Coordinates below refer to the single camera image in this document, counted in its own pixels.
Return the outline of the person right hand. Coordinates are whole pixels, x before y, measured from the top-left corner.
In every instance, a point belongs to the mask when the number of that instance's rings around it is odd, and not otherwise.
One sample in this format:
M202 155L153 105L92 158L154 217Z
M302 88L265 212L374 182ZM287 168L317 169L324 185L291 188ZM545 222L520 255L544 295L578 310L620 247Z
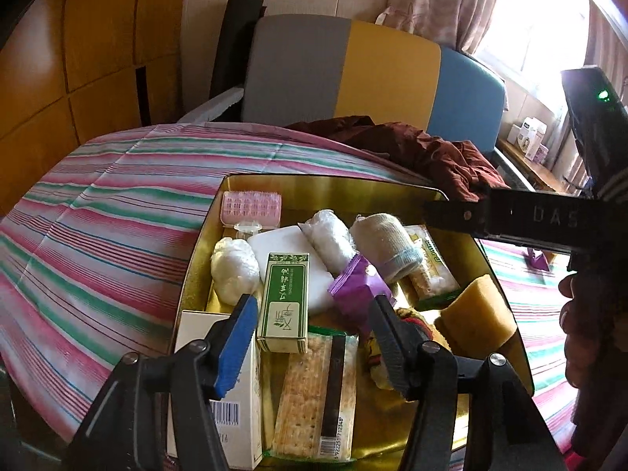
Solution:
M565 376L578 390L579 423L627 421L627 291L598 271L559 284Z

